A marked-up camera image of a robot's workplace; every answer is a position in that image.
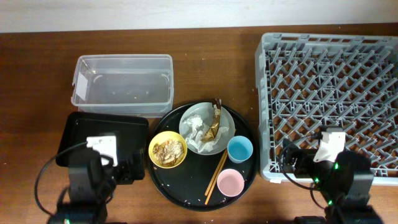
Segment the yellow bowl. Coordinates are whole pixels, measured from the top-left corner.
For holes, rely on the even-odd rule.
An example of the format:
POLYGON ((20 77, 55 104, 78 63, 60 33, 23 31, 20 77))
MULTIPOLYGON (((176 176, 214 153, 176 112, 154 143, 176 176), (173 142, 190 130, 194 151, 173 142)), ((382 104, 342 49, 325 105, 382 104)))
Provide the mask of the yellow bowl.
POLYGON ((163 132, 161 132, 159 134, 156 134, 152 138, 152 140, 151 140, 151 142, 149 144, 149 149, 148 149, 150 160, 155 165, 157 165, 158 167, 164 168, 164 169, 171 169, 171 168, 179 166, 183 162, 183 160, 185 159, 185 157, 187 155, 187 152, 188 152, 187 144, 186 144, 184 138, 181 135, 179 135, 179 133, 176 133, 176 132, 173 132, 173 131, 163 131, 163 132), (171 167, 165 167, 165 166, 161 165, 160 163, 158 163, 157 159, 155 158, 155 156, 154 156, 154 154, 152 152, 152 150, 153 150, 153 148, 154 148, 154 146, 156 144, 161 144, 161 143, 165 142, 168 139, 174 139, 174 140, 180 141, 183 144, 183 148, 184 148, 184 151, 185 151, 183 156, 180 157, 180 160, 174 166, 171 166, 171 167))

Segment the food scraps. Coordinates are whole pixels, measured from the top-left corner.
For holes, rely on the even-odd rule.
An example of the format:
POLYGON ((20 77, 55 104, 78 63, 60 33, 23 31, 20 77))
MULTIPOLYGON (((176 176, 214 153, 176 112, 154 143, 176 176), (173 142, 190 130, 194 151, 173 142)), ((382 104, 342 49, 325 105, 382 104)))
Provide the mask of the food scraps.
POLYGON ((171 167, 180 160, 185 151, 180 141, 168 139, 161 144, 156 144, 152 152, 158 163, 165 167, 171 167))

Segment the pink cup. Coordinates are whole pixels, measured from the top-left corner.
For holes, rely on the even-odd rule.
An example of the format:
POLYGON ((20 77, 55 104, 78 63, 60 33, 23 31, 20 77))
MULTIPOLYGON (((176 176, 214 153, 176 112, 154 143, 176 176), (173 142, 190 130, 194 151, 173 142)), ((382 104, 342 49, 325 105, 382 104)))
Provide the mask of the pink cup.
POLYGON ((243 176, 234 169, 225 169, 217 177, 218 190, 227 197, 238 196, 244 189, 243 176))

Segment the white tissue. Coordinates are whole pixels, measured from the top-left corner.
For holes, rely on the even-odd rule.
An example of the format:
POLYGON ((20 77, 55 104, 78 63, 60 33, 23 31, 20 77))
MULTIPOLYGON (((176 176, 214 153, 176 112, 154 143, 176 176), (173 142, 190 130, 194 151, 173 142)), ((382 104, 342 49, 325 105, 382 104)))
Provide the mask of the white tissue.
POLYGON ((188 128, 183 137, 188 146, 195 152, 214 152, 215 146, 219 143, 221 136, 224 133, 228 133, 229 127, 220 127, 216 137, 208 142, 203 142, 202 139, 205 137, 206 132, 209 130, 200 115, 193 115, 182 123, 184 128, 188 128))

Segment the brown snack wrapper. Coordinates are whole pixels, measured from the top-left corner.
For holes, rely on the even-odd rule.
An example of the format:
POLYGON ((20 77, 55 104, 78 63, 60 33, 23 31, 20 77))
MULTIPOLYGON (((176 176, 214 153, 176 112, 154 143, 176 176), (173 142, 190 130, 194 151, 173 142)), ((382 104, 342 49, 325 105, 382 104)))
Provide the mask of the brown snack wrapper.
POLYGON ((212 124, 207 130, 207 132, 203 135, 203 138, 201 139, 202 142, 209 142, 214 140, 220 128, 221 99, 215 99, 214 102, 212 103, 212 107, 213 107, 212 124))

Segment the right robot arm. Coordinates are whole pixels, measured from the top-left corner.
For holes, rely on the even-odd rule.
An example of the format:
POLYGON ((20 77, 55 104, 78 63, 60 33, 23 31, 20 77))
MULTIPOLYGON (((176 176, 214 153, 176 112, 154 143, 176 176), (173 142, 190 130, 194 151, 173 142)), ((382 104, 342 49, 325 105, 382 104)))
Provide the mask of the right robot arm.
POLYGON ((294 166, 296 178, 311 178, 307 187, 288 178, 293 184, 309 190, 310 195, 319 191, 325 199, 325 216, 295 217, 294 223, 382 223, 382 218, 368 204, 374 174, 368 158, 353 151, 343 150, 335 161, 315 162, 315 149, 301 149, 295 142, 285 139, 278 157, 284 175, 284 166, 294 166))

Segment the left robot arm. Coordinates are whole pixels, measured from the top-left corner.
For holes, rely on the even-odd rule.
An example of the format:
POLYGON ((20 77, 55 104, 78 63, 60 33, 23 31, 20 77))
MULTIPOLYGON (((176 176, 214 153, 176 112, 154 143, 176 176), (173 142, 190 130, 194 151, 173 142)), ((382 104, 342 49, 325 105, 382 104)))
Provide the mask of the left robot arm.
POLYGON ((114 165, 110 156, 92 149, 73 152, 68 158, 69 186, 58 198, 57 210, 48 223, 101 224, 108 216, 107 204, 117 185, 142 180, 144 151, 124 153, 122 161, 114 165))

